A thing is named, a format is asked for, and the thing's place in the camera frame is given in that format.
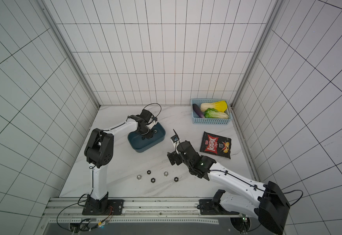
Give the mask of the dark teal storage box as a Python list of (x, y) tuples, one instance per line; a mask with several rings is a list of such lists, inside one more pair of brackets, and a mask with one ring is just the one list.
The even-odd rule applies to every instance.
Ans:
[(135, 132), (128, 134), (127, 139), (131, 147), (137, 152), (142, 153), (154, 147), (165, 139), (166, 131), (160, 123), (157, 123), (152, 130), (154, 131), (153, 137), (147, 139)]

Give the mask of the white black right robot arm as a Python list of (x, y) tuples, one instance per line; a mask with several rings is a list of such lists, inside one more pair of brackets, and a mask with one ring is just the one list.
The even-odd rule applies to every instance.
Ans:
[(276, 183), (236, 174), (215, 159), (199, 155), (189, 141), (172, 142), (175, 150), (167, 154), (172, 165), (185, 164), (191, 175), (226, 187), (217, 190), (212, 199), (200, 200), (197, 208), (202, 214), (253, 217), (270, 232), (283, 234), (291, 205)]

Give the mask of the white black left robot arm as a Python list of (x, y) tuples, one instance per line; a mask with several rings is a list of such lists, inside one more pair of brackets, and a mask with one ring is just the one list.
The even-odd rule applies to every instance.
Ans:
[(150, 139), (158, 119), (153, 115), (130, 115), (121, 124), (108, 129), (96, 128), (91, 132), (84, 155), (92, 171), (92, 192), (90, 197), (101, 201), (107, 195), (107, 165), (114, 155), (115, 140), (131, 132)]

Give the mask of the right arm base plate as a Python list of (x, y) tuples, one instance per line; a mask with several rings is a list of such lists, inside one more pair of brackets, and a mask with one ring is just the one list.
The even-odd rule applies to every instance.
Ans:
[(239, 215), (239, 212), (227, 211), (220, 205), (225, 190), (218, 190), (212, 199), (200, 199), (197, 209), (201, 215)]

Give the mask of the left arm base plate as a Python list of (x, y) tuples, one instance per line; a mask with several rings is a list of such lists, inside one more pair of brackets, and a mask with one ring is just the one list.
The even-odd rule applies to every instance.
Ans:
[(101, 201), (95, 199), (88, 199), (82, 214), (91, 216), (103, 215), (121, 215), (123, 210), (124, 200), (108, 200), (102, 199)]

